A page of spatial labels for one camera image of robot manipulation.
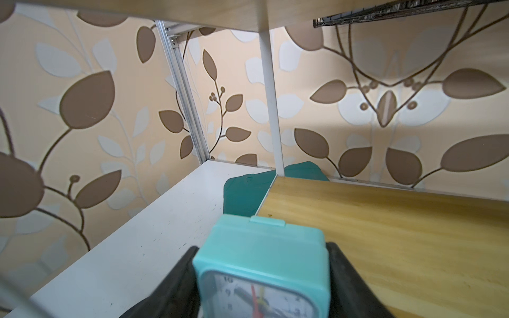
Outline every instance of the teal fabric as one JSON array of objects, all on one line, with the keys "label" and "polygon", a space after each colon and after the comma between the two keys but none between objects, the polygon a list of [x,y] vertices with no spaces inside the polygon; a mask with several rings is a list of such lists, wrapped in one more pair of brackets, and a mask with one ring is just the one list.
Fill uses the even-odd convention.
[{"label": "teal fabric", "polygon": [[[223,213],[250,217],[256,213],[270,188],[276,171],[230,178],[223,188]],[[285,176],[292,178],[329,181],[320,168],[311,161],[291,164]]]}]

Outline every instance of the wood grain surface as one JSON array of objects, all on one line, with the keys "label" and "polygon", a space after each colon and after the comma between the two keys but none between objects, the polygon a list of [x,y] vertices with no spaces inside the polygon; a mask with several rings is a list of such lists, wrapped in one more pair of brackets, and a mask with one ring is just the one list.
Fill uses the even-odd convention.
[{"label": "wood grain surface", "polygon": [[263,31],[383,4],[387,0],[27,0],[197,25]]},{"label": "wood grain surface", "polygon": [[278,177],[260,216],[321,229],[399,318],[509,317],[509,203]]}]

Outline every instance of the teal alarm clock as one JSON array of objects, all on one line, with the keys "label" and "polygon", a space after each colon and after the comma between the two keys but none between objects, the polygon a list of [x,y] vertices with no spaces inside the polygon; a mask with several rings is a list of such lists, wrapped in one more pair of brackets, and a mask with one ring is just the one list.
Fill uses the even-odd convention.
[{"label": "teal alarm clock", "polygon": [[204,318],[326,318],[323,232],[224,214],[193,259]]}]

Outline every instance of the clock face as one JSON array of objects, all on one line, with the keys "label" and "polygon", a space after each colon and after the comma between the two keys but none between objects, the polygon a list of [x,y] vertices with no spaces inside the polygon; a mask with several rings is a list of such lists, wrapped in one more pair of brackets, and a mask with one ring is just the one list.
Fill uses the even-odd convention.
[{"label": "clock face", "polygon": [[207,318],[315,318],[315,307],[295,292],[219,272],[202,279]]}]

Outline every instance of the leaf pattern wallpaper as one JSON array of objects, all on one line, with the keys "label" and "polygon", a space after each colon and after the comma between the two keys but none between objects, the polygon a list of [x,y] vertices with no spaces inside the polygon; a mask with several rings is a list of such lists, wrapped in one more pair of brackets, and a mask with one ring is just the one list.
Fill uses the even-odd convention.
[{"label": "leaf pattern wallpaper", "polygon": [[4,3],[0,22],[0,272],[31,294],[199,163],[159,120],[178,106],[154,21]]},{"label": "leaf pattern wallpaper", "polygon": [[[493,3],[271,30],[285,165],[310,160],[333,179],[509,199],[508,26],[509,5]],[[220,138],[212,155],[234,162],[250,154],[250,163],[273,167],[258,35],[216,30],[188,42],[210,149],[221,122],[207,100],[214,86],[203,52],[221,83],[244,97],[223,126],[250,136]]]}]

